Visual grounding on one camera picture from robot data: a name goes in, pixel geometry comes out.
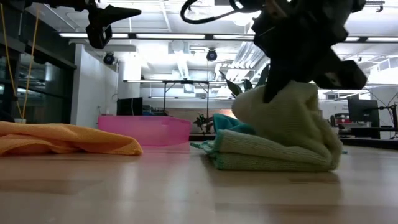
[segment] pink plastic tub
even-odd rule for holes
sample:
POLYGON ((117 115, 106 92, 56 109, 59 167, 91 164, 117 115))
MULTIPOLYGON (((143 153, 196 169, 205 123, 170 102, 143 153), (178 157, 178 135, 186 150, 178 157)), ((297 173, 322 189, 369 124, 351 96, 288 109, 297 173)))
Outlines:
POLYGON ((100 116, 98 129, 133 137, 141 146, 171 146, 189 141, 191 122, 169 116, 100 116))

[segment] desk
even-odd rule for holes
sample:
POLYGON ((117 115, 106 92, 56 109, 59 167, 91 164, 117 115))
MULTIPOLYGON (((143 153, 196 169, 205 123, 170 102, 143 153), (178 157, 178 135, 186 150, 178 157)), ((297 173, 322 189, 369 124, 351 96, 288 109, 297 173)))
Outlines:
POLYGON ((333 173, 218 171, 199 149, 0 157, 1 224, 391 224, 398 154, 345 147, 333 173))
POLYGON ((370 137, 373 139, 380 139, 380 132, 394 132, 394 128, 351 128, 351 134, 355 137, 363 138, 370 137))

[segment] microfiber towel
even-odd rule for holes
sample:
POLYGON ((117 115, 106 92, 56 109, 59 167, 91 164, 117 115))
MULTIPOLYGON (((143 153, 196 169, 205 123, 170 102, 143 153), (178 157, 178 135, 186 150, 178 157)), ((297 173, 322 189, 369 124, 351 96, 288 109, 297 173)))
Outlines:
POLYGON ((237 119, 223 114, 213 115, 213 127, 215 133, 217 133, 218 130, 228 129, 239 133, 255 134, 254 129, 250 125, 244 124, 237 119))
POLYGON ((204 149, 220 170, 328 172, 338 166, 342 143, 319 115, 318 88, 290 82, 270 103, 265 86, 240 94, 233 113, 255 135, 219 129, 204 149))
POLYGON ((90 152, 135 156, 138 142, 127 136, 70 124, 0 122, 0 156, 90 152))

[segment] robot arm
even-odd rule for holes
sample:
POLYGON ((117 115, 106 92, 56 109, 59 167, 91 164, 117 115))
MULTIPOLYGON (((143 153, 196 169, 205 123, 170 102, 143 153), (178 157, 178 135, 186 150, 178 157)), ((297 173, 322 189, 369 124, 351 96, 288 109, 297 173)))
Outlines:
POLYGON ((254 44, 270 58, 264 102, 270 102, 288 82, 314 81, 320 88, 360 90, 367 78, 354 61, 340 61, 332 45, 348 36, 344 24, 352 12, 363 9, 365 0, 229 0, 229 13, 193 21, 185 11, 196 0, 188 0, 181 17, 191 24, 214 21, 235 12, 261 11, 254 20, 254 44))
POLYGON ((111 5, 101 9, 97 7, 95 0, 0 0, 3 4, 9 4, 12 1, 25 1, 25 7, 29 7, 35 2, 48 4, 50 7, 71 7, 79 12, 87 10, 90 24, 86 27, 86 33, 90 45, 97 49, 104 49, 111 40, 112 23, 141 14, 141 10, 138 9, 126 9, 111 5))

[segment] yellow cloth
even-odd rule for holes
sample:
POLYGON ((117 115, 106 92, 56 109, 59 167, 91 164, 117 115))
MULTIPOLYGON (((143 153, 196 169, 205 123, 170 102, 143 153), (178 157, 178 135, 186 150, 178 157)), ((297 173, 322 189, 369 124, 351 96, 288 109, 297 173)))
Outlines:
POLYGON ((130 137, 70 124, 0 122, 0 156, 90 152, 137 156, 138 142, 130 137))

